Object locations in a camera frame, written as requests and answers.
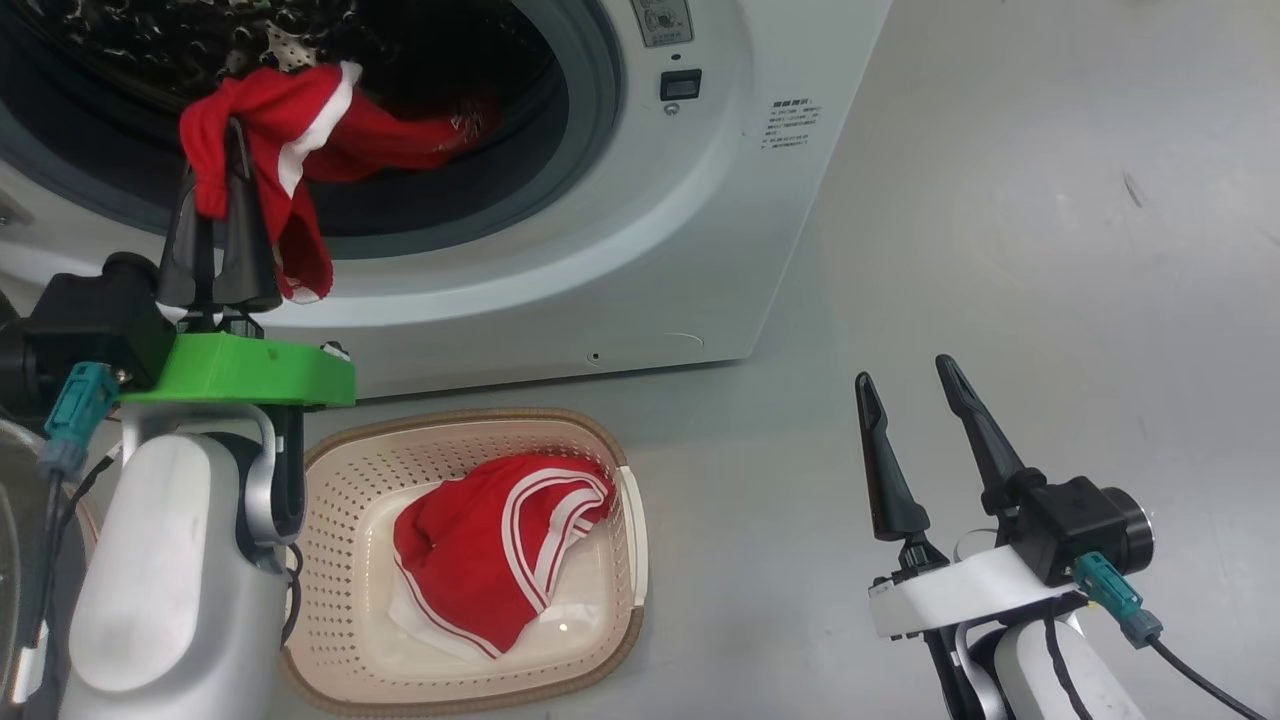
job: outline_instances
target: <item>green 3d-printed bracket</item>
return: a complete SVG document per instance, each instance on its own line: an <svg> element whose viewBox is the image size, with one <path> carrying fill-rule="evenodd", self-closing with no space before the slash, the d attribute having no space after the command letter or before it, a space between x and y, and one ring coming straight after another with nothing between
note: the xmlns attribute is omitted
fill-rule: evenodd
<svg viewBox="0 0 1280 720"><path fill-rule="evenodd" d="M356 366L320 347L225 333L180 334L147 392L120 402L356 404Z"/></svg>

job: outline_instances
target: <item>plastic basket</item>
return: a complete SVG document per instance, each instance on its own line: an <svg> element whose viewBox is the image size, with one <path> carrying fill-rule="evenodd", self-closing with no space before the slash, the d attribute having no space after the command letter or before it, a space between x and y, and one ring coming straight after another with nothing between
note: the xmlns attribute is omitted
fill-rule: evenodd
<svg viewBox="0 0 1280 720"><path fill-rule="evenodd" d="M495 661L425 646L387 616L399 510L481 462L522 452L596 461L618 492L609 518L566 557L552 605ZM294 688L343 716L421 717L493 710L589 687L640 634L648 536L617 442L563 410L429 415L334 436L307 457L302 609L283 653Z"/></svg>

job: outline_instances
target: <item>black cable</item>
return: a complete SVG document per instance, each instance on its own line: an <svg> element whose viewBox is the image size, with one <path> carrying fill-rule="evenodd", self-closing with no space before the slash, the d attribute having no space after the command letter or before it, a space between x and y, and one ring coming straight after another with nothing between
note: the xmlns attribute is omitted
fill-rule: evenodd
<svg viewBox="0 0 1280 720"><path fill-rule="evenodd" d="M289 551L293 552L293 559L297 560L298 566L285 570L289 573L289 616L284 620L284 629L280 630L280 647L289 642L289 635L293 634L293 626L298 624L298 614L302 612L302 550L298 548L297 543L289 544Z"/></svg>
<svg viewBox="0 0 1280 720"><path fill-rule="evenodd" d="M45 610L49 607L49 600L54 594L54 561L56 560L58 552L58 525L61 518L61 505L63 505L63 478L61 470L51 470L49 473L49 497L45 500L45 582L40 587L40 596L36 601L36 609L40 615L36 616L36 629L31 638L31 647L40 647L40 628L45 620Z"/></svg>
<svg viewBox="0 0 1280 720"><path fill-rule="evenodd" d="M49 477L49 501L45 507L45 559L47 571L45 574L45 584L41 588L40 603L36 606L41 610L40 620L42 623L36 624L36 642L32 647L38 647L40 643L40 628L46 625L49 628L49 637L45 639L45 667L46 673L49 667L54 667L51 683L51 696L54 702L59 702L61 697L61 688L58 676L58 643L55 637L56 620L54 619L54 580L58 578L58 557L63 550L63 538L67 536L67 528L72 524L76 518L76 506L79 501L93 488L93 483L97 482L97 477L102 474L104 470L115 462L115 451L109 452L93 469L84 475L81 480L76 492L72 493L70 500L67 502L65 507L61 507L63 493L63 479L61 471L52 471Z"/></svg>
<svg viewBox="0 0 1280 720"><path fill-rule="evenodd" d="M1169 664L1174 666L1174 670L1181 673L1188 680L1199 685L1202 691L1213 696L1213 698L1216 698L1222 705L1230 707L1231 710L1234 710L1235 712L1240 714L1244 717L1248 717L1249 720L1266 720L1266 717L1253 711L1249 706L1226 694L1226 692L1224 692L1221 688L1204 679L1203 675L1201 675L1196 670L1192 670L1189 665L1187 665L1185 662L1183 662L1180 657L1174 655L1174 651L1165 647L1165 643L1160 642L1160 638L1152 635L1147 638L1147 643L1151 646L1152 650L1158 652L1161 657L1167 660Z"/></svg>
<svg viewBox="0 0 1280 720"><path fill-rule="evenodd" d="M1071 682L1071 674L1066 670L1066 660L1062 657L1062 648L1057 646L1057 615L1055 612L1055 607L1057 607L1056 600L1051 600L1046 607L1044 643L1048 646L1050 660L1053 661L1053 674L1057 675L1057 683L1062 685L1068 700L1071 701L1071 710L1075 710L1075 715L1080 720L1093 720L1093 716L1089 715L1089 708L1084 706L1084 701L1080 700L1080 693L1075 689L1075 683Z"/></svg>

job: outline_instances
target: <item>black clamp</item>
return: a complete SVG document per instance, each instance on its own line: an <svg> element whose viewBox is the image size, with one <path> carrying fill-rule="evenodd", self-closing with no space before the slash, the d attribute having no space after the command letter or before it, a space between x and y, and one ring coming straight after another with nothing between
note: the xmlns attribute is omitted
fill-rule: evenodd
<svg viewBox="0 0 1280 720"><path fill-rule="evenodd" d="M184 307L179 332L227 332L262 337L251 313L266 313L284 301L275 278L275 258L266 234L253 178L253 158L241 122L227 127L227 220L223 265L215 272L215 222L196 210L196 174L187 167L178 204L169 220L156 299ZM214 315L223 322L214 327Z"/></svg>

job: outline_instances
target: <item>red garment with white stripes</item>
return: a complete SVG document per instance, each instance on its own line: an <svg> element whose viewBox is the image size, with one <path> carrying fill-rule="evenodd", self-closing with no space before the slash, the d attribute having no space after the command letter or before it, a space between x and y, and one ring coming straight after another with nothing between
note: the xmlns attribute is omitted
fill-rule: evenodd
<svg viewBox="0 0 1280 720"><path fill-rule="evenodd" d="M613 484L575 457L485 462L396 520L392 619L467 659L498 657L556 591L564 553L608 516Z"/></svg>
<svg viewBox="0 0 1280 720"><path fill-rule="evenodd" d="M361 68L323 65L298 74L260 68L227 78L182 114L182 147L196 172L196 209L227 218L227 124L239 118L257 172L280 292L314 302L333 286L333 260L320 237L303 177L352 182L393 167L438 168L488 135L495 114L480 104L452 117L397 120L356 91Z"/></svg>

